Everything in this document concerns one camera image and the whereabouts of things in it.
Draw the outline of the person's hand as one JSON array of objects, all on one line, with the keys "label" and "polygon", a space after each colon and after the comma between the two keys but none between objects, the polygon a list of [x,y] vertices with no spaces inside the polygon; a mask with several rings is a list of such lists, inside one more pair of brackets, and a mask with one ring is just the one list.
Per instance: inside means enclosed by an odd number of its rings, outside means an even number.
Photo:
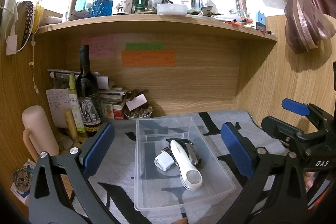
[{"label": "person's hand", "polygon": [[305,182],[306,191],[308,191],[313,186],[317,174],[318,172],[303,172],[303,180]]}]

